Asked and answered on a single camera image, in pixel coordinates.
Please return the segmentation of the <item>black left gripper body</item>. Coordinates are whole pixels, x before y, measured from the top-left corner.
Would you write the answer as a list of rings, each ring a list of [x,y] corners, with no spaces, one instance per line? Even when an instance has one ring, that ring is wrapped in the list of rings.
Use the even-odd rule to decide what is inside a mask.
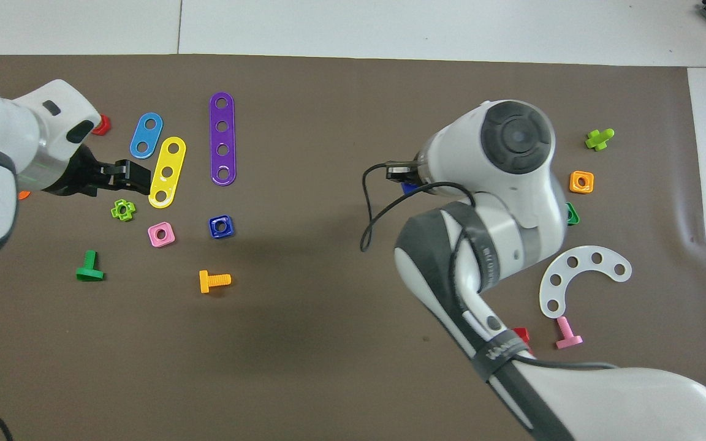
[[[96,159],[86,143],[81,143],[76,153],[70,157],[64,173],[42,192],[57,196],[82,194],[96,197],[101,188],[108,189],[110,163]]]

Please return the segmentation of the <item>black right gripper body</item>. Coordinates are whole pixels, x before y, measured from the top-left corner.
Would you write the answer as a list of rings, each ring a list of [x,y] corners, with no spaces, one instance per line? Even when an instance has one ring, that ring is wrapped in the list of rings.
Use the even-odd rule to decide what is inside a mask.
[[[395,183],[420,183],[417,161],[385,162],[385,178]]]

